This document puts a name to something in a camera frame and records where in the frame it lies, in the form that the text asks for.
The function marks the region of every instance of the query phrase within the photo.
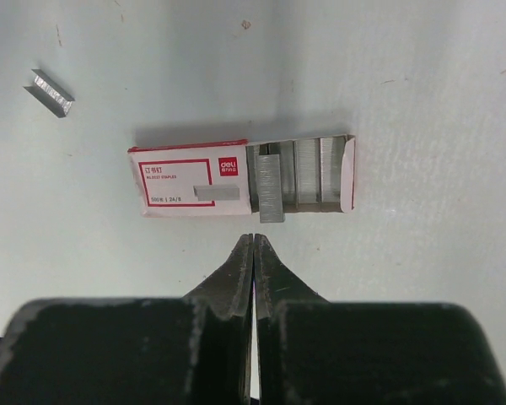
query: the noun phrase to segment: deli logo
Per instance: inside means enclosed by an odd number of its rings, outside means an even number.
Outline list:
[[[219,175],[220,176],[238,175],[238,159],[219,158]]]

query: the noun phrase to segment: white surface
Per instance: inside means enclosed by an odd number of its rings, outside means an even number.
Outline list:
[[[0,0],[0,332],[34,297],[182,295],[263,232],[329,300],[467,306],[506,376],[506,0],[81,3]],[[138,213],[134,143],[342,130],[350,214]]]

